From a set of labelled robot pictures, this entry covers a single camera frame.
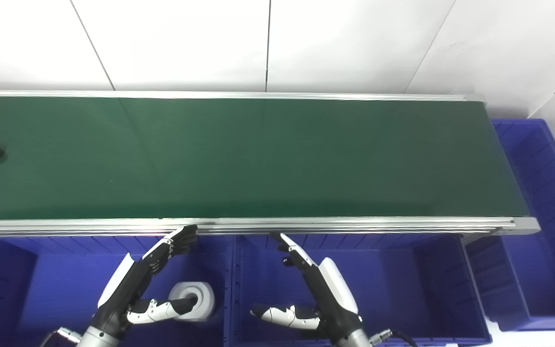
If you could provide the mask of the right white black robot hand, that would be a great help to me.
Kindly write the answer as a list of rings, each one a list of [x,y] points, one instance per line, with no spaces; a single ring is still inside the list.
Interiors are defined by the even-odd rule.
[[[316,263],[302,246],[284,233],[273,231],[270,237],[277,241],[278,250],[287,253],[282,260],[284,266],[296,267],[301,272],[316,306],[255,303],[250,314],[291,329],[315,330],[335,345],[366,338],[357,303],[336,263],[328,257]]]

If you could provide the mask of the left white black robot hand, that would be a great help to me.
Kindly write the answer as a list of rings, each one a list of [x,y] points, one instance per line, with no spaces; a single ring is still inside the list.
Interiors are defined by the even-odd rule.
[[[196,294],[174,300],[143,299],[152,279],[176,255],[187,253],[198,237],[198,226],[187,225],[158,240],[139,260],[125,255],[99,299],[90,326],[99,336],[122,340],[132,325],[173,319],[192,311]]]

